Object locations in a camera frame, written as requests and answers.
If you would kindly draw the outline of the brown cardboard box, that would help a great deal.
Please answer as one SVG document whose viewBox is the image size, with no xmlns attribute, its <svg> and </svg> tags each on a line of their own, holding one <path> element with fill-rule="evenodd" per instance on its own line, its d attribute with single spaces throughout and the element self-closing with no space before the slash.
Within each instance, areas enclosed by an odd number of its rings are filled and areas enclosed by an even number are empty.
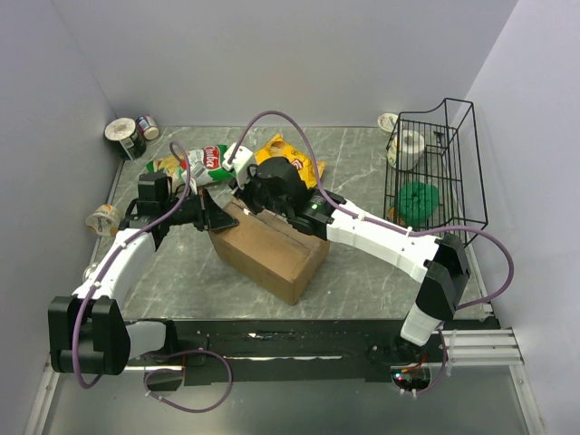
<svg viewBox="0 0 580 435">
<path fill-rule="evenodd" d="M 267 210 L 254 215 L 237 199 L 224 210 L 238 225 L 209 234 L 218 256 L 272 295 L 295 305 L 326 260 L 330 243 L 298 232 Z"/>
</svg>

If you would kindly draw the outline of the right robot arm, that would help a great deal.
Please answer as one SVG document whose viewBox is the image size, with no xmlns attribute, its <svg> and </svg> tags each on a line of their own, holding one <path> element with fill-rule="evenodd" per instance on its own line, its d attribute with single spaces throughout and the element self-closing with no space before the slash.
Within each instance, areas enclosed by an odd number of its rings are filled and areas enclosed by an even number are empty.
<svg viewBox="0 0 580 435">
<path fill-rule="evenodd" d="M 252 213 L 268 211 L 300 233 L 354 247 L 420 283 L 396 350 L 410 362 L 427 352 L 431 334 L 453 318 L 469 280 L 469 262 L 457 236 L 415 237 L 409 229 L 368 215 L 341 196 L 308 188 L 284 157 L 257 164 L 253 156 L 235 156 L 225 159 L 223 167 L 235 176 L 229 183 L 233 195 Z"/>
</svg>

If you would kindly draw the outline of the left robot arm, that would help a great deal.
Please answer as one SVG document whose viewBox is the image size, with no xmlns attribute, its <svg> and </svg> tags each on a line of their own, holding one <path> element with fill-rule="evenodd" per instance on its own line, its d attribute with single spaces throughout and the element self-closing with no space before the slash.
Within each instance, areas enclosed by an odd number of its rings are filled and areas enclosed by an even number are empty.
<svg viewBox="0 0 580 435">
<path fill-rule="evenodd" d="M 238 223 L 204 188 L 176 195 L 164 173 L 141 175 L 138 196 L 110 250 L 72 295 L 56 296 L 49 304 L 52 368 L 118 375 L 129 360 L 145 353 L 160 364 L 173 362 L 179 353 L 173 323 L 159 319 L 127 323 L 120 306 L 172 227 L 191 224 L 210 231 Z"/>
</svg>

